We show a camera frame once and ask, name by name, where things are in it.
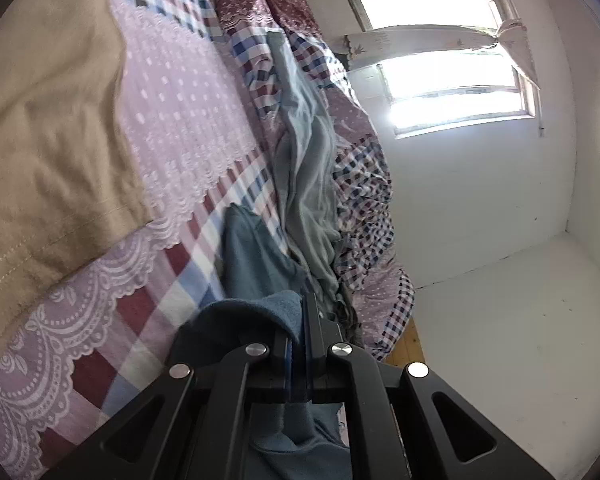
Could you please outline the dark teal sweater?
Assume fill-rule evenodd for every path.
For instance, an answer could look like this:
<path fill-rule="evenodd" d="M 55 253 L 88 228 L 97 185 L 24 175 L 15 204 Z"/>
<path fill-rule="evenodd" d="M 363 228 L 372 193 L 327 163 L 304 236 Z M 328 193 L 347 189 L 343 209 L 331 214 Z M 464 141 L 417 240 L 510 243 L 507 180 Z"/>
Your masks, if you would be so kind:
<path fill-rule="evenodd" d="M 243 344 L 272 346 L 276 335 L 299 350 L 306 272 L 284 255 L 265 222 L 233 204 L 222 237 L 225 297 L 203 307 L 176 334 L 166 362 L 202 367 Z M 337 404 L 258 404 L 249 433 L 248 479 L 349 479 Z"/>

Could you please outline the tan brown garment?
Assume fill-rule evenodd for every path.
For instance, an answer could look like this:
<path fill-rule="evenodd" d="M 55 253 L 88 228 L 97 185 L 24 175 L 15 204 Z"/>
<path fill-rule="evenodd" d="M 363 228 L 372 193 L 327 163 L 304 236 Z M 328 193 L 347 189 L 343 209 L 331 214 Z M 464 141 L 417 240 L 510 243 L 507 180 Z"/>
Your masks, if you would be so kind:
<path fill-rule="evenodd" d="M 152 213 L 119 127 L 109 0 L 15 0 L 0 18 L 0 357 L 50 289 Z"/>

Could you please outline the plaid folded quilt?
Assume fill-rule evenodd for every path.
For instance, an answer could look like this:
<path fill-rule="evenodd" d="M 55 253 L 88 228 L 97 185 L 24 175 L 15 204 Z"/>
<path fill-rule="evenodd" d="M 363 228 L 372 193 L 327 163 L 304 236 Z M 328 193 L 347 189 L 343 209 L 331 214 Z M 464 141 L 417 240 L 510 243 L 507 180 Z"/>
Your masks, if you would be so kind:
<path fill-rule="evenodd" d="M 216 12 L 261 110 L 273 96 L 266 32 L 279 30 L 318 90 L 336 133 L 334 181 L 343 248 L 336 273 L 352 295 L 367 350 L 387 359 L 411 318 L 415 291 L 396 260 L 385 153 L 346 69 L 326 44 L 306 0 L 216 0 Z"/>

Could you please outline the plaid bed sheet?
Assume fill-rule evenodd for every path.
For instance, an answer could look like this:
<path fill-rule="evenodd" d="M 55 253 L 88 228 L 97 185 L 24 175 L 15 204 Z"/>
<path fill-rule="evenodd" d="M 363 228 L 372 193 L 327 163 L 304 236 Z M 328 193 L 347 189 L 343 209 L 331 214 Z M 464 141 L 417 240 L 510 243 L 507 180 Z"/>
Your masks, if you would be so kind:
<path fill-rule="evenodd" d="M 110 0 L 120 98 L 155 218 L 54 289 L 0 359 L 0 464 L 36 479 L 161 372 L 176 330 L 219 300 L 225 208 L 283 239 L 256 110 L 214 0 Z"/>

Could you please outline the olive green garment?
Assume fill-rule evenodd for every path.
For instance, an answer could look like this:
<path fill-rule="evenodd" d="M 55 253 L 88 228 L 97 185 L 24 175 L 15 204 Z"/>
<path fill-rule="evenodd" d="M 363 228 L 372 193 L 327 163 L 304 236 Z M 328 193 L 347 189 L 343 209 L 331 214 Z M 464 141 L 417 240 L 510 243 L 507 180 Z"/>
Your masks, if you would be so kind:
<path fill-rule="evenodd" d="M 358 319 L 358 312 L 353 307 L 349 289 L 342 283 L 336 292 L 334 311 L 344 340 L 355 347 L 363 348 L 362 324 Z"/>

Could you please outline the wooden headboard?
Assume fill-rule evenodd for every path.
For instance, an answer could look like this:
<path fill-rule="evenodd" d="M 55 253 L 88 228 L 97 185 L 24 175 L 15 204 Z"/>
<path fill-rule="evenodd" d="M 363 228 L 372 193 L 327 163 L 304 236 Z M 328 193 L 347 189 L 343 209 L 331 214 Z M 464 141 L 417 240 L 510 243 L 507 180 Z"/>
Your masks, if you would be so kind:
<path fill-rule="evenodd" d="M 391 353 L 385 357 L 384 362 L 401 368 L 413 362 L 426 362 L 414 320 L 407 323 L 403 335 L 396 342 Z"/>

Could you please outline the window with curtain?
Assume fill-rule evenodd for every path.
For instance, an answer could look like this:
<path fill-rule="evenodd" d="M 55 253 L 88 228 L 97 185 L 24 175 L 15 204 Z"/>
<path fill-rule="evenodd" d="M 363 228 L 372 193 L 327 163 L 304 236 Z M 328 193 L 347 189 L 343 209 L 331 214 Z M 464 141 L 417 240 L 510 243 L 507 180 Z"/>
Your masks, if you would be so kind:
<path fill-rule="evenodd" d="M 396 136 L 542 122 L 528 30 L 512 0 L 348 0 L 350 70 L 378 71 Z"/>

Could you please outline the grey trousers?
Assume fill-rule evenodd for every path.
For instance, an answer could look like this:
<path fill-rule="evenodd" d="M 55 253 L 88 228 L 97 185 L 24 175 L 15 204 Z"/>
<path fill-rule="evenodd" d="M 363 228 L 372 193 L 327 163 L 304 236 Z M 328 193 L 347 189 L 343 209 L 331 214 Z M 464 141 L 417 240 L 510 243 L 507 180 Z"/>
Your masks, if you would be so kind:
<path fill-rule="evenodd" d="M 332 170 L 336 134 L 323 100 L 302 72 L 283 32 L 269 32 L 283 129 L 273 155 L 280 220 L 289 248 L 327 316 L 337 310 L 334 263 L 340 245 Z"/>

